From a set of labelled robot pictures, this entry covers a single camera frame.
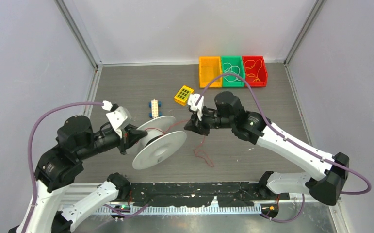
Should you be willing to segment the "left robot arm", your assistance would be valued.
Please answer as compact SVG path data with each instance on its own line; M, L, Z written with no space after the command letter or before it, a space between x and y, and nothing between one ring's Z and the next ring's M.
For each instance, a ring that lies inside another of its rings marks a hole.
M94 132L86 116L72 116L58 129L57 144L46 151L37 163L33 180L37 193L32 197L33 212L11 233L72 233L95 210L115 199L129 197L131 184L121 174L110 174L101 186L72 206L59 209L61 199L83 171L83 160L118 148L125 153L147 132L129 124L119 136L112 128Z

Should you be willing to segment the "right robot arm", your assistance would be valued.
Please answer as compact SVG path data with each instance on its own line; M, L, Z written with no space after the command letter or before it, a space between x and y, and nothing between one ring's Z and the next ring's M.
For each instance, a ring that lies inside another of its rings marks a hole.
M216 109L207 108L199 94L187 100L192 116L185 130L209 135L211 129L231 129L243 141L269 149L303 169L302 173L267 171L260 179L258 193L264 199L275 194L309 194L322 204L334 206L348 178L349 157L318 150L283 131L261 114L245 110L240 99L229 91L214 98Z

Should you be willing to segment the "grey cable spool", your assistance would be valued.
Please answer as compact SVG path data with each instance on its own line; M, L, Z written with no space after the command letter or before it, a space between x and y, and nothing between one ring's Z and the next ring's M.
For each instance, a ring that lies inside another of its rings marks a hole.
M161 116L137 128L145 131L147 135L138 141L137 155L132 162L134 169L142 170L155 166L172 156L183 146L187 138L186 132L165 132L175 123L175 117Z

